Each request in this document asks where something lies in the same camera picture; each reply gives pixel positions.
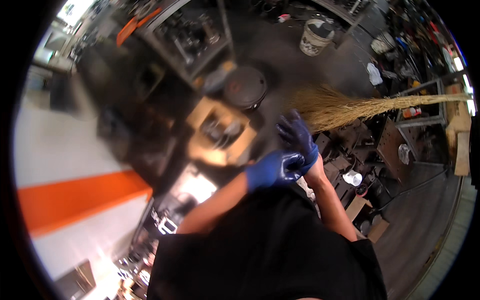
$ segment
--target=broom bristles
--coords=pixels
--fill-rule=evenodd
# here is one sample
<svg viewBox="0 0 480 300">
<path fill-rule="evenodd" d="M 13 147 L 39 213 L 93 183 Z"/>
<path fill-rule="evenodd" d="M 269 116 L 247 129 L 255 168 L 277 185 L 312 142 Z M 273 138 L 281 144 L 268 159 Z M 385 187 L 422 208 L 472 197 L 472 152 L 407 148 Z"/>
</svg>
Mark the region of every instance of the broom bristles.
<svg viewBox="0 0 480 300">
<path fill-rule="evenodd" d="M 320 132 L 347 125 L 356 118 L 368 119 L 393 109 L 467 99 L 467 94 L 357 99 L 323 85 L 297 91 L 286 108 L 296 108 L 311 130 Z"/>
</svg>

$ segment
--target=orange stripe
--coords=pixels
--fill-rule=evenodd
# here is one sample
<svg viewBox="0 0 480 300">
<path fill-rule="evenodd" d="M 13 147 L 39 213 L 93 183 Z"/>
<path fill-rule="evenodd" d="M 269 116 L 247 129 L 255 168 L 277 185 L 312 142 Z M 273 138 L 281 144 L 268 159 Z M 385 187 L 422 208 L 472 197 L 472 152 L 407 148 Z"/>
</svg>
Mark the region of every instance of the orange stripe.
<svg viewBox="0 0 480 300">
<path fill-rule="evenodd" d="M 135 173 L 124 171 L 22 188 L 20 207 L 29 233 L 42 235 L 146 194 L 152 188 Z"/>
</svg>

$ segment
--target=blue rubber glove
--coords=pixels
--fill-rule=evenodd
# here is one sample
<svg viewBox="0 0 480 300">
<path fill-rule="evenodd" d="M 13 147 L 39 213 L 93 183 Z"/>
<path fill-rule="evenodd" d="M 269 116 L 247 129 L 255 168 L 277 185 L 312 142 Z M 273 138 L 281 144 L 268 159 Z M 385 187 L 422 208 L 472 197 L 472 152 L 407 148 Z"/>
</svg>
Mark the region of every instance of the blue rubber glove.
<svg viewBox="0 0 480 300">
<path fill-rule="evenodd" d="M 280 123 L 277 123 L 276 128 L 287 147 L 299 151 L 305 157 L 305 163 L 300 171 L 302 175 L 307 174 L 318 159 L 318 146 L 313 143 L 312 135 L 299 112 L 292 109 L 289 119 L 280 115 Z"/>
<path fill-rule="evenodd" d="M 274 185 L 286 185 L 301 177 L 299 167 L 304 164 L 299 152 L 276 150 L 245 169 L 248 192 Z"/>
</svg>

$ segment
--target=black shirt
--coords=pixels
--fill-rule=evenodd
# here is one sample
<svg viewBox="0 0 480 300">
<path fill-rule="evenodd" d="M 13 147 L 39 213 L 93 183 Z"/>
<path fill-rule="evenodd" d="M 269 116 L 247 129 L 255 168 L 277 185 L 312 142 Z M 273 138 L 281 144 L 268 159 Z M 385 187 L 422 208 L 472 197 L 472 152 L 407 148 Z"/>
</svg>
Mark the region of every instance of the black shirt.
<svg viewBox="0 0 480 300">
<path fill-rule="evenodd" d="M 159 240 L 148 300 L 386 299 L 369 240 L 327 230 L 297 185 L 256 192 L 208 235 Z"/>
</svg>

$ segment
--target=white cup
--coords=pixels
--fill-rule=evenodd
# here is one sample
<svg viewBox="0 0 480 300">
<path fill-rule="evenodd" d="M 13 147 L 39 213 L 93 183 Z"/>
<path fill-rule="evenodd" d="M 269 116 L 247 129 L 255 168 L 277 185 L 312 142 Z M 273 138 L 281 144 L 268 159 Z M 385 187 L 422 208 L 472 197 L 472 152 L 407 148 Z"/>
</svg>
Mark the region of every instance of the white cup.
<svg viewBox="0 0 480 300">
<path fill-rule="evenodd" d="M 353 186 L 359 186 L 361 184 L 362 178 L 362 175 L 355 172 L 354 170 L 350 170 L 346 174 L 343 174 L 343 180 Z"/>
</svg>

